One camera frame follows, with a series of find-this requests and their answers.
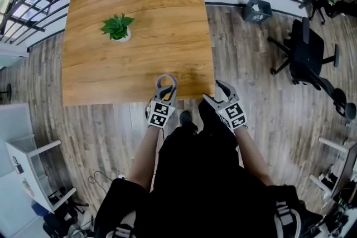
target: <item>office chair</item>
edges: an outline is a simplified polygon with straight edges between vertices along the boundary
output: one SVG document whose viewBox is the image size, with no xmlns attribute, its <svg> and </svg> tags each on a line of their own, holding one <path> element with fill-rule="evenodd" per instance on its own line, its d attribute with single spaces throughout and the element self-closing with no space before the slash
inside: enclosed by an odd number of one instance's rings
<svg viewBox="0 0 357 238">
<path fill-rule="evenodd" d="M 345 93 L 341 89 L 333 87 L 331 82 L 320 77 L 322 65 L 333 62 L 335 67 L 339 65 L 340 48 L 335 45 L 335 54 L 324 59 L 324 41 L 309 28 L 307 18 L 302 22 L 294 20 L 290 39 L 284 40 L 284 45 L 275 39 L 268 37 L 269 42 L 273 42 L 283 52 L 287 60 L 278 70 L 271 69 L 271 74 L 276 75 L 290 64 L 290 74 L 293 84 L 312 84 L 317 90 L 326 91 L 334 101 L 336 111 L 348 121 L 355 119 L 357 108 L 354 103 L 348 103 Z"/>
</svg>

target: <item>wooden floor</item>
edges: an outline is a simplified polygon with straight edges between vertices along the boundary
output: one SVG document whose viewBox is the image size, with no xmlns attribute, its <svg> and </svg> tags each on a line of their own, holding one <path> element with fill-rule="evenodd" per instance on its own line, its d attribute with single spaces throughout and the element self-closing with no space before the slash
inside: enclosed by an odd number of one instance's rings
<svg viewBox="0 0 357 238">
<path fill-rule="evenodd" d="M 262 25 L 242 20 L 240 9 L 207 6 L 216 79 L 236 87 L 248 115 L 249 132 L 267 161 L 276 184 L 293 184 L 310 210 L 322 212 L 321 191 L 308 175 L 318 175 L 336 161 L 337 152 L 318 143 L 319 136 L 339 143 L 356 138 L 344 127 L 325 92 L 311 85 L 291 83 L 288 69 L 276 76 L 269 69 L 282 63 L 281 52 L 266 41 L 287 36 L 293 17 L 274 14 Z M 357 21 L 337 17 L 321 26 L 318 17 L 312 28 L 325 39 L 325 56 L 341 48 L 340 66 L 325 65 L 321 75 L 342 88 L 357 102 Z M 63 35 L 32 48 L 30 58 L 0 72 L 0 88 L 12 84 L 12 103 L 29 103 L 36 143 L 42 146 L 60 139 L 60 148 L 42 156 L 54 186 L 78 189 L 79 198 L 97 211 L 105 193 L 88 177 L 99 170 L 111 178 L 127 174 L 146 128 L 146 103 L 122 105 L 61 105 L 61 52 Z M 217 98 L 222 92 L 217 90 Z M 165 129 L 165 136 L 179 123 L 179 113 L 191 110 L 202 128 L 199 100 L 177 102 L 177 112 Z M 107 190 L 110 182 L 97 174 Z"/>
</svg>

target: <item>wire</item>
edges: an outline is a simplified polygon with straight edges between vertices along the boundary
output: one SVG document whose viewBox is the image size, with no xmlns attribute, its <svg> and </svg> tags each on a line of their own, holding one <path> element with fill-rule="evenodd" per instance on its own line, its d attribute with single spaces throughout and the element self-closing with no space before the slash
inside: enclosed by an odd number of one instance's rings
<svg viewBox="0 0 357 238">
<path fill-rule="evenodd" d="M 73 233 L 71 234 L 71 236 L 69 236 L 69 238 L 72 238 L 73 236 L 75 236 L 75 235 L 77 235 L 77 234 L 79 234 L 79 233 L 82 233 L 82 232 L 88 230 L 88 229 L 81 229 L 81 228 L 84 227 L 84 226 L 86 226 L 86 225 L 87 225 L 88 223 L 90 223 L 90 222 L 93 222 L 93 218 L 92 218 L 90 221 L 88 221 L 86 224 L 84 224 L 84 225 L 82 225 L 82 226 L 76 228 L 75 230 L 73 230 Z"/>
<path fill-rule="evenodd" d="M 109 179 L 111 182 L 113 181 L 111 178 L 109 178 L 105 173 L 102 173 L 101 171 L 95 171 L 93 176 L 89 176 L 88 177 L 88 181 L 91 184 L 97 184 L 104 192 L 105 194 L 107 194 L 107 191 L 104 189 L 104 187 L 102 187 L 98 182 L 97 179 L 95 178 L 96 173 L 101 173 L 104 177 L 106 177 L 107 179 Z"/>
</svg>

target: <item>green plant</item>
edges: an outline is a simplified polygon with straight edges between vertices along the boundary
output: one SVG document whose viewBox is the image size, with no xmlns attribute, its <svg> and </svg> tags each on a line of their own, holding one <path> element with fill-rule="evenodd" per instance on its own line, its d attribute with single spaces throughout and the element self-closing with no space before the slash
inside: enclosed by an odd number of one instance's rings
<svg viewBox="0 0 357 238">
<path fill-rule="evenodd" d="M 114 18 L 109 18 L 103 21 L 104 27 L 100 30 L 103 34 L 109 34 L 110 39 L 118 40 L 125 38 L 128 35 L 128 26 L 134 21 L 134 18 L 125 17 L 124 14 L 117 16 L 114 14 Z"/>
</svg>

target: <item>potted plant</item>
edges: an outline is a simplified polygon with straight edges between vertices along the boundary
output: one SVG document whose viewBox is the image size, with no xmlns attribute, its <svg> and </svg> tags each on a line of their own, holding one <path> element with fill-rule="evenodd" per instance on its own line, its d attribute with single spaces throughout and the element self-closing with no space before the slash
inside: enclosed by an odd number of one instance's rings
<svg viewBox="0 0 357 238">
<path fill-rule="evenodd" d="M 105 25 L 101 30 L 103 34 L 108 33 L 111 40 L 126 42 L 131 37 L 129 25 L 133 21 L 134 18 L 125 17 L 124 14 L 120 16 L 114 14 L 113 18 L 103 21 Z"/>
</svg>

